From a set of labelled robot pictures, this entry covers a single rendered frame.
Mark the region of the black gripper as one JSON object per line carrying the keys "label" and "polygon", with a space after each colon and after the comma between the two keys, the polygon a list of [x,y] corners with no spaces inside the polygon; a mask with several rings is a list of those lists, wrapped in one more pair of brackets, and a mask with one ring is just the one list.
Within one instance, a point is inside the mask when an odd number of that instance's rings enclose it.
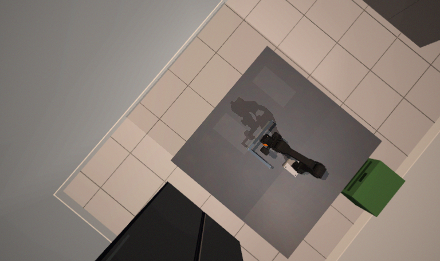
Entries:
{"label": "black gripper", "polygon": [[[277,132],[274,132],[273,134],[272,134],[272,138],[278,138],[278,139],[281,139],[282,137],[277,133]],[[265,154],[265,155],[268,155],[269,154],[269,149],[270,149],[270,145],[268,145],[267,146],[267,148],[265,148],[264,146],[260,149],[260,151],[263,153],[263,154]]]}

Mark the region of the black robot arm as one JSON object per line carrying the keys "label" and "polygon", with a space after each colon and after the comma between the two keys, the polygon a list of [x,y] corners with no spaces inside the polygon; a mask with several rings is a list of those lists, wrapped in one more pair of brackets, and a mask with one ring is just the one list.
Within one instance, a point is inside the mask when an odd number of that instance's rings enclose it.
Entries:
{"label": "black robot arm", "polygon": [[[278,142],[278,140],[279,140],[279,142]],[[281,152],[282,154],[287,154],[287,155],[293,157],[294,159],[296,159],[297,161],[299,161],[299,162],[295,161],[291,165],[291,167],[299,174],[303,174],[304,172],[309,172],[314,177],[321,179],[323,174],[327,170],[322,163],[320,163],[318,161],[314,161],[312,159],[308,159],[307,157],[294,151],[283,140],[280,140],[278,138],[274,139],[271,136],[269,136],[268,134],[265,134],[263,136],[263,138],[261,139],[261,142],[263,144],[270,145],[272,150],[274,150],[278,153]]]}

